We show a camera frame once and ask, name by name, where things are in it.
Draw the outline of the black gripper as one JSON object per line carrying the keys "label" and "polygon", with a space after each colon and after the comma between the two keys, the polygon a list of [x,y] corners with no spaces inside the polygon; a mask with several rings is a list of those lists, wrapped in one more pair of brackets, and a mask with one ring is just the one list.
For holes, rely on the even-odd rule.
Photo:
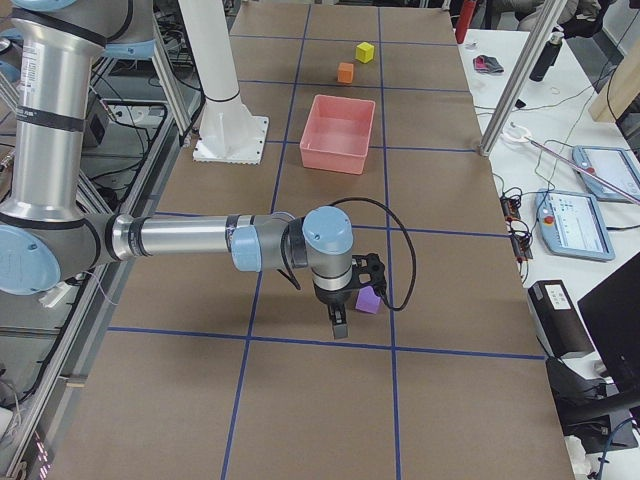
{"label": "black gripper", "polygon": [[314,285],[314,292],[317,299],[323,304],[328,305],[328,315],[335,340],[348,337],[346,309],[343,304],[351,298],[353,292],[359,290],[359,287],[353,285],[346,285],[337,290],[328,290],[317,284]]}

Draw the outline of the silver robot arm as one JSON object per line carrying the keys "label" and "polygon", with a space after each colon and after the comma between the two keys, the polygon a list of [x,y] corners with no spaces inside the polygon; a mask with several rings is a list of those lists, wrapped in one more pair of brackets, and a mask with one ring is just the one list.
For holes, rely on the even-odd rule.
{"label": "silver robot arm", "polygon": [[347,214],[322,206],[283,213],[193,218],[85,215],[76,203],[91,67],[108,48],[155,51],[149,1],[17,1],[23,38],[11,192],[1,205],[1,288],[46,291],[96,266],[134,257],[227,253],[237,269],[311,271],[336,338],[356,290]]}

